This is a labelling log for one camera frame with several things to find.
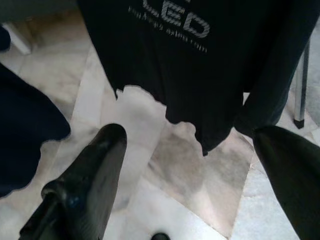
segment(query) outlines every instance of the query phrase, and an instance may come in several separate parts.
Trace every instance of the floor tile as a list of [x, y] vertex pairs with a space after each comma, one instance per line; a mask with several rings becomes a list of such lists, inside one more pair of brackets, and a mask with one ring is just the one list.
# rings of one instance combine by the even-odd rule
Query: floor tile
[[167, 123], [144, 176], [229, 237], [253, 147], [233, 129], [223, 143], [202, 157], [194, 127], [180, 125], [184, 127]]
[[19, 76], [47, 95], [71, 119], [91, 43], [44, 46], [25, 56]]
[[4, 201], [11, 204], [21, 215], [29, 219], [42, 203], [41, 190], [44, 185], [44, 182], [33, 179], [26, 187], [9, 194]]
[[143, 178], [128, 214], [150, 235], [163, 232], [173, 240], [225, 240], [198, 216]]
[[77, 40], [90, 41], [82, 15], [77, 9], [32, 17], [26, 24], [38, 47]]
[[107, 223], [103, 240], [121, 240], [126, 225], [127, 214], [125, 211], [112, 212]]
[[103, 105], [101, 124], [124, 127], [130, 141], [153, 150], [165, 124], [166, 108], [139, 87], [127, 86], [114, 105]]
[[152, 153], [148, 148], [128, 141], [120, 171], [113, 211], [119, 211], [128, 206], [130, 198], [137, 188], [138, 181], [145, 171]]
[[0, 63], [2, 63], [16, 75], [19, 74], [24, 59], [25, 56], [22, 55], [14, 45], [11, 45], [10, 50], [0, 53]]
[[311, 132], [315, 143], [320, 146], [320, 128]]
[[298, 129], [294, 124], [294, 115], [295, 115], [295, 96], [292, 92], [289, 92], [287, 103], [285, 105], [285, 108], [282, 112], [281, 118], [277, 126], [287, 129], [300, 136], [304, 136], [318, 127], [317, 124], [311, 118], [310, 114], [307, 111], [305, 111], [304, 127], [301, 129]]
[[48, 181], [59, 177], [77, 158], [80, 152], [96, 136], [99, 129], [77, 119], [71, 121], [71, 135], [61, 142], [52, 167], [49, 169]]
[[77, 94], [73, 116], [100, 127], [101, 110], [107, 77], [95, 48], [90, 48]]
[[152, 235], [148, 233], [136, 220], [127, 217], [121, 240], [151, 240]]
[[319, 102], [320, 102], [320, 79], [317, 86], [307, 86], [306, 88], [306, 109], [318, 126], [320, 126]]
[[258, 157], [253, 162], [230, 240], [298, 240]]
[[26, 217], [8, 203], [0, 203], [0, 239], [17, 240]]
[[39, 160], [34, 179], [39, 182], [47, 183], [49, 171], [55, 161], [61, 141], [47, 141], [41, 146], [41, 158]]

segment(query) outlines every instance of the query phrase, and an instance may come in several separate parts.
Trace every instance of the hanging shirt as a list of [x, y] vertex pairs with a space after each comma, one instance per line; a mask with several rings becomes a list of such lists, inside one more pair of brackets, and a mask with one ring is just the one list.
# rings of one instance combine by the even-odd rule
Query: hanging shirt
[[[141, 86], [195, 125], [203, 153], [274, 125], [319, 0], [78, 0], [113, 87]], [[250, 95], [243, 105], [243, 92]]]

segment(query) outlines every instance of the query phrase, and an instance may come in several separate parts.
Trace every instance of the marble floor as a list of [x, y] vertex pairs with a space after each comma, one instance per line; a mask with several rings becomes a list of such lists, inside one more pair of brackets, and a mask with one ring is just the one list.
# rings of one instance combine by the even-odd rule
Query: marble floor
[[[17, 240], [41, 203], [44, 184], [58, 177], [108, 123], [128, 137], [118, 191], [104, 240], [298, 240], [277, 202], [250, 139], [234, 129], [208, 156], [192, 124], [165, 119], [165, 106], [139, 87], [115, 94], [77, 11], [23, 23], [30, 55], [13, 46], [0, 62], [44, 92], [66, 116], [71, 135], [41, 147], [32, 182], [0, 199], [0, 239]], [[320, 128], [308, 112], [305, 127], [292, 122], [290, 94], [279, 125], [320, 145]]]

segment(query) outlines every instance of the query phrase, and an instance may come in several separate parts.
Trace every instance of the black boot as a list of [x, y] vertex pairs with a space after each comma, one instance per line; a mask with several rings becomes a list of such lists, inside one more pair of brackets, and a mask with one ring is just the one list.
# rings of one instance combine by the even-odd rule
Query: black boot
[[157, 233], [157, 234], [153, 235], [151, 240], [170, 240], [170, 238], [165, 233]]

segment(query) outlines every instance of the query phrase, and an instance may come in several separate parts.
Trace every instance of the chair leg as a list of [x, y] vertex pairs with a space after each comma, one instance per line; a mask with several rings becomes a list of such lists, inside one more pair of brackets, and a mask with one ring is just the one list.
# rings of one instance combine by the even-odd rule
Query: chair leg
[[306, 91], [308, 79], [310, 41], [307, 43], [301, 56], [300, 62], [296, 68], [296, 87], [295, 87], [295, 106], [294, 106], [294, 124], [298, 129], [305, 126], [305, 107]]

